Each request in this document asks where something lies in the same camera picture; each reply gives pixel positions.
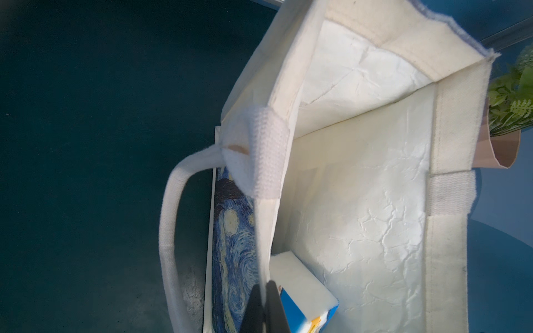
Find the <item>pink ribbed plant pot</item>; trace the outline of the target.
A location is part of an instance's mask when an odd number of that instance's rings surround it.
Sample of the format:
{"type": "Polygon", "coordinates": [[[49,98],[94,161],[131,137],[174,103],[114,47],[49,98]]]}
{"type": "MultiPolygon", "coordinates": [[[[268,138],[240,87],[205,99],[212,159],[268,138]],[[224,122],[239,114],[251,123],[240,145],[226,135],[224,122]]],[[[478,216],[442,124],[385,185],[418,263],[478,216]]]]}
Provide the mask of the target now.
{"type": "Polygon", "coordinates": [[[489,104],[486,101],[473,159],[473,168],[509,169],[516,161],[520,142],[520,130],[497,137],[490,136],[489,104]]]}

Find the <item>tissue pack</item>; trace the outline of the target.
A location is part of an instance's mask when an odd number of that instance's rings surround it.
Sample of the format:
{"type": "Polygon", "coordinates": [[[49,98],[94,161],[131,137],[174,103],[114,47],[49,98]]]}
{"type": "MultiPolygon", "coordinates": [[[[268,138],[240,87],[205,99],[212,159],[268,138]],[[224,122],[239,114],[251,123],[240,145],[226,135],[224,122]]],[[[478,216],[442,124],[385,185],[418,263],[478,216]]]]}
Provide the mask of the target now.
{"type": "Polygon", "coordinates": [[[340,302],[291,251],[270,258],[291,332],[324,332],[340,302]]]}

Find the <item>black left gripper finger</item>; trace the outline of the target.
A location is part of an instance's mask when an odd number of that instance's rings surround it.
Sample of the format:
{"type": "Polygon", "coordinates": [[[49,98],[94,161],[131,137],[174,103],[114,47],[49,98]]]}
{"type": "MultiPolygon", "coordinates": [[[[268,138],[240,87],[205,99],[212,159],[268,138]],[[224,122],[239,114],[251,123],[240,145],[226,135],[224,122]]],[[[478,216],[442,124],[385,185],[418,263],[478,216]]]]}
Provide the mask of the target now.
{"type": "Polygon", "coordinates": [[[260,285],[251,290],[240,333],[290,333],[290,326],[276,283],[265,284],[266,298],[262,300],[260,285]]]}

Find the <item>artificial white flower plant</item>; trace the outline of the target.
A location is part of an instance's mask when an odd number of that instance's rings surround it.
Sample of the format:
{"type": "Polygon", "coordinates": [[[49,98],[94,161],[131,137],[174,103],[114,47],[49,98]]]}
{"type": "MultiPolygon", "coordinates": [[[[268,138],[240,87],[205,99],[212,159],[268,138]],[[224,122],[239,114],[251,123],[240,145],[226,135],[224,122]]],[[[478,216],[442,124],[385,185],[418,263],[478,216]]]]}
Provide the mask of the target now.
{"type": "Polygon", "coordinates": [[[488,88],[489,133],[499,137],[532,127],[532,45],[488,88]]]}

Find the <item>canvas bag starry night print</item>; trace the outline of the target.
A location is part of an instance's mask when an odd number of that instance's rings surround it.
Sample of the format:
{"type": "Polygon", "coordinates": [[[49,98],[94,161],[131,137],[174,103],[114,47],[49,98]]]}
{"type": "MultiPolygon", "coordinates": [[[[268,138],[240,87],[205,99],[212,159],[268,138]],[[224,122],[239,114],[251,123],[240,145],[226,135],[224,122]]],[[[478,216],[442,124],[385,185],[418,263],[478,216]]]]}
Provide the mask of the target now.
{"type": "Polygon", "coordinates": [[[175,166],[159,254],[175,332],[187,181],[226,169],[251,203],[252,285],[293,252],[338,299],[326,332],[467,332],[473,159],[496,58],[419,1],[283,1],[223,108],[175,166]]]}

